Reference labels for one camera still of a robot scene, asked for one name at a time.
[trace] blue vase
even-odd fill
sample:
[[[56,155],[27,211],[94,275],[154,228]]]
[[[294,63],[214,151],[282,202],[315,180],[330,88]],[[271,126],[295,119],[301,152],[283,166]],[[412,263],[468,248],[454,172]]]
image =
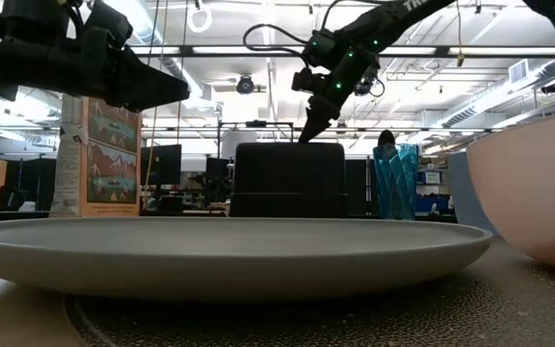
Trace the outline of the blue vase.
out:
[[[418,147],[414,145],[384,145],[374,148],[381,218],[414,220],[418,158]]]

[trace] ceramic plate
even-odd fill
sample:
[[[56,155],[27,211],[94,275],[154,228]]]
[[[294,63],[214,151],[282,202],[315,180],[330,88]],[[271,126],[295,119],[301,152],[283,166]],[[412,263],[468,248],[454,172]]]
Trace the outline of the ceramic plate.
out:
[[[0,278],[97,296],[311,300],[455,273],[489,238],[474,227],[374,220],[11,221],[0,222]]]

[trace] wooden table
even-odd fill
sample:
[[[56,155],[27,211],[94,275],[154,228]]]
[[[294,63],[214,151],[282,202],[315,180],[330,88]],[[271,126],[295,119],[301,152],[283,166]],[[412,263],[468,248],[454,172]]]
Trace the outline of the wooden table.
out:
[[[0,280],[0,347],[83,345],[67,322],[61,294]]]

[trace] woven placemat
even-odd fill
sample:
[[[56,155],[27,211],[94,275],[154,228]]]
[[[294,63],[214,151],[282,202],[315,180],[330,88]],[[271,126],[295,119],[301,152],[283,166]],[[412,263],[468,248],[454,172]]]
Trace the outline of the woven placemat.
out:
[[[555,347],[555,270],[493,240],[457,275],[377,296],[273,306],[66,297],[90,346]]]

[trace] pink bowl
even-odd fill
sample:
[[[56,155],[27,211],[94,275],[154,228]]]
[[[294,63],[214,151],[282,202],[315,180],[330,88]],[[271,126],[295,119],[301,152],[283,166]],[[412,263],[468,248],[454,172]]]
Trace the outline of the pink bowl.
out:
[[[466,154],[475,192],[498,232],[555,266],[555,117],[488,136]]]

